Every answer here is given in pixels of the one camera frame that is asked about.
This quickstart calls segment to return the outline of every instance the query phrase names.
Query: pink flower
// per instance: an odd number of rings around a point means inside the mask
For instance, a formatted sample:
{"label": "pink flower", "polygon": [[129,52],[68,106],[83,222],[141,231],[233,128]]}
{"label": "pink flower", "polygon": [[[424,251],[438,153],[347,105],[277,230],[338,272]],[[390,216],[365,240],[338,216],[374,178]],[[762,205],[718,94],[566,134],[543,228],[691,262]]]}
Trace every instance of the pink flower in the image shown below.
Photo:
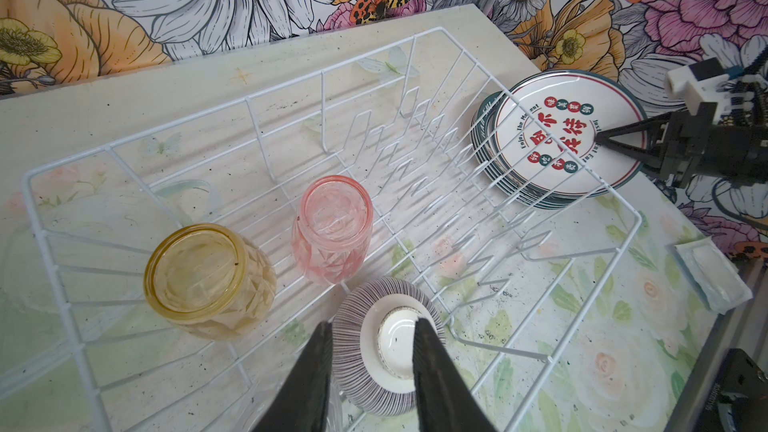
{"label": "pink flower", "polygon": [[439,273],[443,277],[458,278],[467,269],[467,258],[464,254],[453,252],[453,239],[444,237],[432,245],[436,257],[446,257],[438,264]]}
{"label": "pink flower", "polygon": [[694,202],[677,207],[723,254],[735,254],[736,244],[757,242],[760,233],[753,226],[728,220],[725,217],[710,216],[708,207],[694,208]]}
{"label": "pink flower", "polygon": [[56,182],[67,182],[74,184],[80,180],[80,169],[77,167],[77,165],[54,168],[48,173],[48,178]]}
{"label": "pink flower", "polygon": [[768,0],[644,0],[645,31],[656,52],[700,56],[699,41],[717,34],[737,45],[768,35]]}
{"label": "pink flower", "polygon": [[352,5],[351,2],[343,2],[341,5],[339,5],[339,8],[334,10],[333,14],[331,14],[330,17],[326,19],[324,24],[319,20],[317,21],[317,28],[314,29],[314,32],[345,29],[355,25],[350,20],[350,13],[352,12],[353,7],[354,5]]}
{"label": "pink flower", "polygon": [[24,194],[16,192],[11,196],[8,202],[6,202],[6,206],[14,212],[23,212],[27,208],[26,204],[24,204]]}
{"label": "pink flower", "polygon": [[[355,23],[352,22],[352,18],[350,16],[353,8],[354,5],[351,2],[345,2],[339,5],[339,8],[336,9],[330,17],[328,17],[324,24],[318,20],[317,27],[314,30],[310,30],[310,32],[345,29],[347,27],[354,26]],[[427,10],[426,0],[409,0],[399,7],[394,9],[387,9],[383,18],[389,19],[391,17],[405,17],[418,14],[419,12],[424,12],[425,10]]]}

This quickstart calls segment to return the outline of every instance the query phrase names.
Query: green leaf print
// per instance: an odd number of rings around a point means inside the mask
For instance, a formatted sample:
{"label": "green leaf print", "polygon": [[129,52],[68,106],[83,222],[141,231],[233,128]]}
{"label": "green leaf print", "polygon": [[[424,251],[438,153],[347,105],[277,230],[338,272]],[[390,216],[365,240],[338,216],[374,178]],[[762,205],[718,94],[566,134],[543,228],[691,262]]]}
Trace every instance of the green leaf print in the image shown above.
{"label": "green leaf print", "polygon": [[667,257],[664,260],[664,274],[667,275],[667,280],[670,282],[670,285],[672,285],[672,288],[677,288],[682,273],[672,254],[667,254]]}
{"label": "green leaf print", "polygon": [[680,398],[680,394],[683,393],[683,389],[685,388],[685,380],[683,379],[683,376],[677,372],[677,370],[672,373],[672,377],[670,379],[672,381],[672,393],[674,394],[674,398],[677,400]]}
{"label": "green leaf print", "polygon": [[562,262],[549,262],[549,268],[554,272],[555,274],[559,274],[563,271],[565,268],[565,265],[568,264],[568,261],[562,261]]}
{"label": "green leaf print", "polygon": [[623,242],[627,238],[627,233],[621,230],[619,227],[614,226],[613,224],[610,226],[605,226],[605,231],[608,235],[615,238],[619,242]]}
{"label": "green leaf print", "polygon": [[677,244],[687,244],[688,242],[693,242],[694,240],[699,240],[701,238],[704,238],[704,234],[699,232],[698,229],[692,231],[690,228],[683,226],[683,233],[677,237]]}
{"label": "green leaf print", "polygon": [[580,293],[589,293],[590,290],[592,290],[592,287],[594,286],[594,282],[592,281],[592,277],[587,275],[587,271],[585,271],[582,267],[578,268],[578,281],[579,285],[581,286]]}
{"label": "green leaf print", "polygon": [[614,306],[614,320],[616,322],[629,322],[632,319],[632,307],[627,302],[619,301]]}
{"label": "green leaf print", "polygon": [[571,419],[568,421],[568,432],[581,432],[581,425],[579,425],[576,414],[573,412],[571,412]]}
{"label": "green leaf print", "polygon": [[458,320],[456,317],[453,318],[453,330],[456,331],[457,334],[464,334],[464,331],[466,330],[464,328],[464,322]]}
{"label": "green leaf print", "polygon": [[688,315],[693,317],[700,308],[704,308],[701,299],[694,291],[688,291]]}
{"label": "green leaf print", "polygon": [[600,295],[598,295],[594,300],[594,306],[597,308],[600,315],[605,317],[608,315],[610,305],[605,301],[604,298],[602,298]]}
{"label": "green leaf print", "polygon": [[[437,280],[437,286],[440,288],[443,288],[455,280],[456,280],[455,278],[451,278],[451,277],[440,277],[440,279]],[[460,282],[456,285],[453,285],[447,288],[446,291],[458,293],[462,297],[462,299],[467,301],[475,292],[477,287],[478,287],[477,281],[475,281],[475,279],[468,278],[464,282]]]}
{"label": "green leaf print", "polygon": [[567,292],[560,284],[554,286],[550,297],[555,305],[574,314],[581,308],[581,302],[573,294]]}
{"label": "green leaf print", "polygon": [[[554,353],[554,348],[550,344],[544,341],[536,341],[536,343],[538,344],[538,352],[540,354],[552,355]],[[558,360],[552,369],[552,373],[549,375],[549,380],[557,390],[562,392],[563,396],[571,397],[576,393],[571,383],[571,374],[566,368],[565,360]]]}
{"label": "green leaf print", "polygon": [[664,341],[662,341],[661,339],[658,339],[656,341],[656,343],[661,348],[661,351],[664,352],[664,355],[666,355],[668,358],[670,358],[672,360],[677,360],[677,357],[675,357],[674,355],[670,354],[670,352],[667,350],[667,345],[664,343]]}
{"label": "green leaf print", "polygon": [[635,247],[629,247],[629,255],[632,256],[632,258],[643,267],[647,268],[648,270],[652,270],[654,272],[657,272],[659,269],[656,267],[656,264],[652,260],[648,258],[646,254],[643,254],[639,250],[637,250]]}
{"label": "green leaf print", "polygon": [[[523,396],[516,394],[514,397],[514,408],[520,407],[521,402],[523,402]],[[533,410],[531,408],[528,408],[528,412],[526,412],[523,418],[520,420],[520,424],[518,425],[518,428],[515,429],[515,431],[538,432],[538,429],[533,425]]]}
{"label": "green leaf print", "polygon": [[305,340],[310,338],[310,335],[304,329],[304,323],[294,320],[288,324],[282,332],[283,340],[298,347],[304,343]]}
{"label": "green leaf print", "polygon": [[[402,247],[400,247],[399,245],[395,246],[395,250],[392,251],[392,266],[393,267],[395,266],[395,264],[400,262],[402,260],[402,258],[405,257],[408,254],[408,252],[413,250],[413,242],[411,242],[410,240],[406,239],[406,240],[402,241],[402,243],[403,243],[403,245],[406,246],[406,248],[408,248],[408,250],[407,251],[403,250]],[[390,275],[393,276],[394,278],[398,278],[401,275],[404,275],[406,272],[409,272],[411,268],[413,268],[413,265],[411,264],[411,261],[406,259],[405,261],[403,261],[402,264],[400,264],[397,267],[395,267],[395,270],[393,270]]]}
{"label": "green leaf print", "polygon": [[509,321],[507,312],[501,310],[491,317],[485,325],[485,339],[483,341],[486,344],[501,346],[509,339],[510,335],[512,335],[512,322]]}
{"label": "green leaf print", "polygon": [[640,216],[643,218],[643,221],[640,223],[640,228],[638,229],[638,236],[639,237],[645,237],[648,235],[648,232],[650,232],[650,226],[648,226],[648,217],[643,214],[643,211],[639,211]]}
{"label": "green leaf print", "polygon": [[607,194],[605,196],[599,196],[595,198],[597,199],[598,204],[601,206],[616,212],[617,215],[620,214],[621,204],[619,203],[619,199],[612,194]]}
{"label": "green leaf print", "polygon": [[538,409],[542,412],[544,427],[547,432],[562,432],[558,406],[543,390],[538,392]]}
{"label": "green leaf print", "polygon": [[496,366],[496,370],[493,372],[494,405],[496,414],[500,414],[504,410],[509,410],[509,407],[512,405],[513,373],[512,361],[509,358],[504,358],[499,362],[498,366]]}
{"label": "green leaf print", "polygon": [[475,379],[475,376],[472,375],[472,372],[465,369],[461,365],[456,365],[456,370],[458,371],[458,374],[462,376],[462,380],[464,380],[464,384],[467,386],[467,389],[470,389],[473,385],[475,385],[477,379]]}
{"label": "green leaf print", "polygon": [[[608,264],[606,263],[605,259],[602,257],[597,257],[594,260],[594,280],[597,282],[600,280],[600,278],[605,275],[605,270],[608,268]],[[603,290],[600,291],[600,295],[603,296],[603,298],[608,299],[608,295],[614,290],[614,276],[611,275],[608,277],[608,280],[605,281],[605,285],[603,285]]]}
{"label": "green leaf print", "polygon": [[685,341],[688,344],[689,349],[699,350],[701,348],[700,345],[696,343],[696,339],[694,338],[694,332],[690,330],[690,322],[688,323],[685,329],[680,331],[680,333],[685,338]]}
{"label": "green leaf print", "polygon": [[693,349],[689,349],[688,347],[681,347],[677,351],[677,357],[681,359],[684,364],[686,364],[689,370],[694,369],[697,355],[698,354]]}

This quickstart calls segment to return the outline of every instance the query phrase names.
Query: table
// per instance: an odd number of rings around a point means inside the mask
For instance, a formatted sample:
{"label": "table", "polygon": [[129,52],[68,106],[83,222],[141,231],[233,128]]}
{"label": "table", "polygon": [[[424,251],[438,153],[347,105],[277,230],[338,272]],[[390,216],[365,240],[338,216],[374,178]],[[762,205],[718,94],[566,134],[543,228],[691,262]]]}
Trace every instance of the table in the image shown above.
{"label": "table", "polygon": [[[0,394],[19,390],[0,401],[0,430],[89,430],[88,402],[63,341],[18,192],[26,170],[434,26],[444,26],[504,83],[513,85],[538,72],[480,11],[463,6],[0,102],[5,124],[0,132],[5,159],[0,166]],[[63,174],[53,179],[80,178]],[[621,192],[647,221],[519,430],[661,431],[712,327],[714,313],[702,304],[671,249],[698,238],[696,228],[645,177],[635,177]],[[598,203],[599,213],[610,216],[612,226],[591,232],[612,237],[626,233],[621,223],[628,218],[618,216],[616,204]],[[572,271],[542,309],[572,316],[585,288],[600,273],[600,260],[589,270]],[[558,264],[551,267],[556,271]],[[464,327],[468,334],[492,341],[512,324],[499,312]],[[546,352],[554,344],[538,341],[537,346]],[[466,355],[458,364],[467,380],[478,374],[473,360]],[[528,380],[515,371],[512,360],[503,360],[493,380],[475,396],[498,424],[506,424]],[[403,430],[415,423],[411,413],[374,419],[361,428]]]}

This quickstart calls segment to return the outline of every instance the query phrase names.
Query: white wire dish rack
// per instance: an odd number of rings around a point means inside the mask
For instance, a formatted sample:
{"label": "white wire dish rack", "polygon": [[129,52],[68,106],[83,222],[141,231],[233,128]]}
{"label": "white wire dish rack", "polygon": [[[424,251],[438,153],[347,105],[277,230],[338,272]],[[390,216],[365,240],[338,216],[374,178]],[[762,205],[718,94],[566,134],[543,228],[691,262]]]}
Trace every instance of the white wire dish rack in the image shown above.
{"label": "white wire dish rack", "polygon": [[[524,206],[497,190],[501,178],[486,177],[488,162],[478,163],[468,134],[480,102],[511,85],[437,28],[29,171],[24,199],[91,402],[91,426],[230,430],[239,412],[258,406],[246,391],[255,384],[274,388],[315,324],[330,319],[351,289],[395,274],[442,308],[457,364],[467,350],[480,351],[473,365],[478,378],[468,384],[474,394],[482,394],[503,358],[520,362],[515,377],[527,393],[486,410],[497,428],[513,430],[640,216],[567,147],[563,157],[580,165],[571,176],[594,180],[594,189],[568,207]],[[505,92],[499,98],[506,96],[512,97]],[[93,179],[75,196],[42,206],[37,180],[72,167]],[[290,231],[305,188],[329,174],[363,184],[376,216],[360,272],[323,287],[296,270]],[[622,243],[574,234],[579,217],[593,210],[587,197],[600,189],[634,216]],[[189,336],[144,302],[149,254],[173,230],[194,222],[238,231],[269,255],[278,273],[270,315],[238,341]],[[558,253],[544,253],[555,240]],[[543,304],[570,267],[600,254],[608,256],[608,267],[582,309],[567,320],[542,318]],[[548,262],[565,267],[553,276]],[[446,264],[458,268],[446,271]],[[504,307],[514,325],[507,337],[479,338],[456,326],[480,323]],[[534,329],[556,341],[554,350],[536,350]],[[343,409],[348,430],[376,428],[377,418],[345,400]]]}

